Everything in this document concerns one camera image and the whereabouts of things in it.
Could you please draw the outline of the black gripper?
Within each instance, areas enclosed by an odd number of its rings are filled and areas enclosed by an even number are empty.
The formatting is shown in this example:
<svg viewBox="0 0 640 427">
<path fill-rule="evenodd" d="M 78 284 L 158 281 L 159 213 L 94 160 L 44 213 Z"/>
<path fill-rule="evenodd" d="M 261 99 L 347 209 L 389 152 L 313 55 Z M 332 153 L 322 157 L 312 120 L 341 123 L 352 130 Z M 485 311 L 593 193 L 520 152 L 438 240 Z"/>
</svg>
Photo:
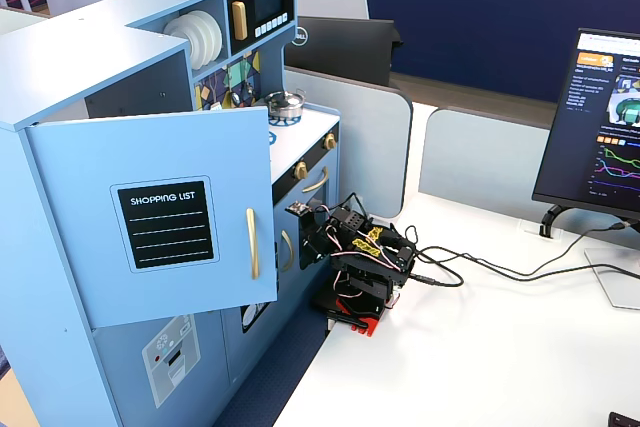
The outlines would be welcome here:
<svg viewBox="0 0 640 427">
<path fill-rule="evenodd" d="M 300 230 L 299 267 L 320 262 L 334 252 L 334 247 L 353 247 L 355 240 L 366 241 L 368 220 L 357 211 L 336 207 L 318 226 Z"/>
</svg>

